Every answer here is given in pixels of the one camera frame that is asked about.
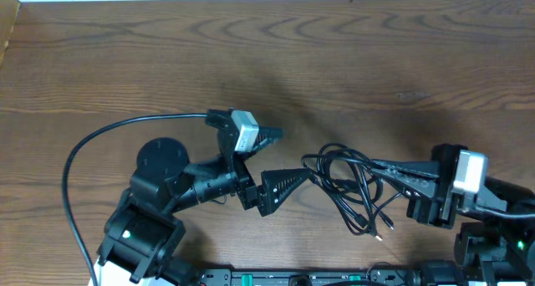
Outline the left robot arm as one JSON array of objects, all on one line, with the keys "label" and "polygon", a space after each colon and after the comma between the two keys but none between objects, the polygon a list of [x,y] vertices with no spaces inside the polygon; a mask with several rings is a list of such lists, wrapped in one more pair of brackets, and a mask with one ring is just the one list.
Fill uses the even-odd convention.
[{"label": "left robot arm", "polygon": [[104,227],[99,266],[119,266],[134,284],[153,278],[199,285],[203,271],[174,255],[186,233],[177,212],[231,195],[244,209],[255,207],[265,217],[311,176],[305,168],[263,171],[256,184],[246,161],[280,140],[282,130],[260,126],[243,110],[208,110],[202,117],[217,129],[218,154],[194,163],[174,138],[145,143],[130,185]]}]

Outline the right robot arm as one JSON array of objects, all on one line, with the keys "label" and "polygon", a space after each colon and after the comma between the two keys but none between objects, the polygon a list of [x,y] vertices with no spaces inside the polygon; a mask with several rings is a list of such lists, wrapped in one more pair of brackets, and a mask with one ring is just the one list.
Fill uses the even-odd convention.
[{"label": "right robot arm", "polygon": [[488,285],[534,283],[534,193],[487,174],[488,159],[465,146],[434,146],[428,161],[373,160],[371,173],[401,191],[406,215],[420,224],[451,229],[456,263]]}]

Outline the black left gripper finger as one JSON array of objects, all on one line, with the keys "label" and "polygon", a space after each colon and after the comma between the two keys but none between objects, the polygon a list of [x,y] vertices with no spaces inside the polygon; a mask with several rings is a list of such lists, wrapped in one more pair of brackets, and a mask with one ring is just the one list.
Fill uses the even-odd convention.
[{"label": "black left gripper finger", "polygon": [[281,128],[261,126],[257,138],[254,141],[251,153],[258,153],[282,138],[283,130]]},{"label": "black left gripper finger", "polygon": [[268,216],[277,211],[283,202],[306,182],[312,172],[306,168],[263,171],[259,187],[259,212]]}]

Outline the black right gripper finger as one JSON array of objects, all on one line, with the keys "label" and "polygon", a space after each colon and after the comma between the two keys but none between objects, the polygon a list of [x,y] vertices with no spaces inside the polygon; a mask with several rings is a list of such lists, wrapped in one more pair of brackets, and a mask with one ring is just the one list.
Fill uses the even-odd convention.
[{"label": "black right gripper finger", "polygon": [[388,161],[373,159],[372,163],[381,170],[403,173],[422,178],[438,178],[440,163],[438,161]]},{"label": "black right gripper finger", "polygon": [[405,197],[431,199],[436,194],[436,183],[423,177],[398,171],[374,171],[374,175],[401,191]]}]

